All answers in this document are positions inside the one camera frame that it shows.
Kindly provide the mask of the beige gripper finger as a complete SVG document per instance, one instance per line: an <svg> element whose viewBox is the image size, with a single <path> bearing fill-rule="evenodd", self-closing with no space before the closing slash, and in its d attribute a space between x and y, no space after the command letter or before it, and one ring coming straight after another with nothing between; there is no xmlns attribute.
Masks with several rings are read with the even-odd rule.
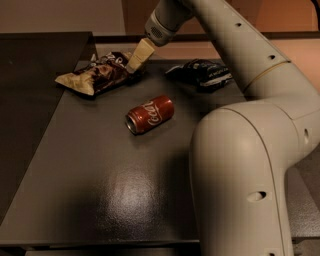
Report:
<svg viewBox="0 0 320 256"><path fill-rule="evenodd" d="M154 51L154 44L149 38L141 39L126 65L127 71L130 74L138 71L149 60Z"/></svg>

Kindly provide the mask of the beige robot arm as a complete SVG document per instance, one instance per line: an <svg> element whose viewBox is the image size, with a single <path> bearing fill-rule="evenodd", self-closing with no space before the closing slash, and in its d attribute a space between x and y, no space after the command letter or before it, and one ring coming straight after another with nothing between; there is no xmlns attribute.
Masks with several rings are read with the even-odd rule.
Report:
<svg viewBox="0 0 320 256"><path fill-rule="evenodd" d="M285 174L319 144L319 93L226 0L160 0L145 34L163 46L192 17L246 98L207 114L191 139L202 256L293 256Z"/></svg>

